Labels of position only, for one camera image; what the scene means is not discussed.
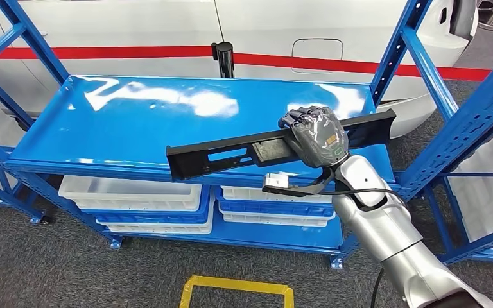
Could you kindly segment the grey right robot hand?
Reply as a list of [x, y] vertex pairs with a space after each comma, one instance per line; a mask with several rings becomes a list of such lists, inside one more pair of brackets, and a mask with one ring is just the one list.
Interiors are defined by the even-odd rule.
[[292, 109], [278, 121], [293, 134], [286, 140], [305, 165], [312, 168], [341, 164], [349, 156], [349, 139], [329, 107]]

